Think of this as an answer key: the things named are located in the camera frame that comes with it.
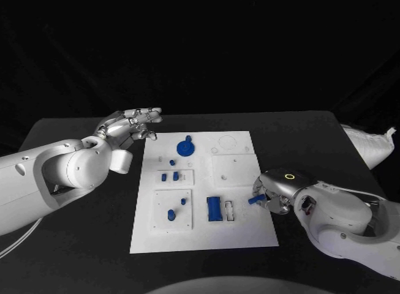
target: small blue piece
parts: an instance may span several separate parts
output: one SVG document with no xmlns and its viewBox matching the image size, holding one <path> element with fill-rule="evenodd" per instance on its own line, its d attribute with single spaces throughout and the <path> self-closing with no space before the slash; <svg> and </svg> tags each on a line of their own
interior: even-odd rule
<svg viewBox="0 0 400 294">
<path fill-rule="evenodd" d="M 196 146 L 191 141 L 191 136 L 187 136 L 186 141 L 180 142 L 177 146 L 177 151 L 181 156 L 190 156 L 194 153 Z"/>
<path fill-rule="evenodd" d="M 175 220 L 175 218 L 177 218 L 177 215 L 175 215 L 174 210 L 171 209 L 171 210 L 168 211 L 168 220 L 173 222 L 173 221 Z"/>
<path fill-rule="evenodd" d="M 249 199 L 249 203 L 251 204 L 255 204 L 259 200 L 265 200 L 265 199 L 266 199 L 266 195 L 265 194 L 261 194 L 256 197 L 253 197 L 253 198 Z"/>
<path fill-rule="evenodd" d="M 220 197 L 209 197 L 207 198 L 209 205 L 209 221 L 210 222 L 222 222 L 222 211 L 220 211 Z"/>
</svg>

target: robotic hand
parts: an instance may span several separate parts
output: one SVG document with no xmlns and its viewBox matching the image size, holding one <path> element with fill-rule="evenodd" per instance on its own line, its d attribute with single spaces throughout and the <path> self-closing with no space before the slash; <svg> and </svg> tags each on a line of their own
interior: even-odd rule
<svg viewBox="0 0 400 294">
<path fill-rule="evenodd" d="M 95 191 L 109 170 L 128 173 L 135 140 L 157 133 L 161 108 L 115 112 L 95 134 L 0 157 L 0 235 L 15 231 Z"/>
<path fill-rule="evenodd" d="M 285 168 L 259 176 L 253 196 L 277 214 L 292 207 L 308 238 L 327 255 L 356 260 L 400 280 L 400 203 L 313 181 Z"/>
</svg>

